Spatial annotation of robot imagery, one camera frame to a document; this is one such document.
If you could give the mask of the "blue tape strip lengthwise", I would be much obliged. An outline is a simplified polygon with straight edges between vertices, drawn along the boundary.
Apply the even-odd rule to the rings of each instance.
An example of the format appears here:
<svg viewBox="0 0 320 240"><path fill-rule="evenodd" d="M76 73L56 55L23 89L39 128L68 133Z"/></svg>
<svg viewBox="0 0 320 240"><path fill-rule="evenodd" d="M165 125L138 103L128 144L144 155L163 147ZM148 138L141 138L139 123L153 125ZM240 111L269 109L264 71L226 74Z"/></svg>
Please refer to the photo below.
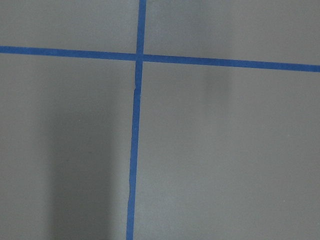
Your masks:
<svg viewBox="0 0 320 240"><path fill-rule="evenodd" d="M132 125L131 125L131 145L130 145L129 176L128 176L129 194L128 194L128 202L127 202L127 220L126 220L126 235L125 235L125 238L127 240L132 240L134 238L146 8L147 8L147 2L145 0L140 0L138 5L134 92L133 92Z"/></svg>

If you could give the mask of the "blue tape strip crosswise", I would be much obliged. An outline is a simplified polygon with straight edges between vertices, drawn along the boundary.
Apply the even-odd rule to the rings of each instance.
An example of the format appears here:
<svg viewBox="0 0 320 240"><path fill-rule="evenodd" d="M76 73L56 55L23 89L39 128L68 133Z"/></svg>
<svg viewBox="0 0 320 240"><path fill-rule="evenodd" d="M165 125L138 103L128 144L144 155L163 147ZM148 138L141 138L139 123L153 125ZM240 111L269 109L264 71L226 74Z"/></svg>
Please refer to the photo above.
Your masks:
<svg viewBox="0 0 320 240"><path fill-rule="evenodd" d="M136 60L142 59L142 61L150 62L150 63L219 66L219 67L282 70L282 71L297 71L297 72L311 72L311 73L320 72L320 66L312 65L312 64L236 60L236 59L221 59L221 58L203 58L203 57L154 55L154 54L144 54L142 57L138 57L136 56L135 53L105 52L105 51L91 51L91 50L70 50L70 49L38 48L38 47L22 47L22 46L3 46L3 45L0 47L0 52L2 54L17 54L17 55L35 55L35 56L103 59L103 60L119 60L119 61L136 61Z"/></svg>

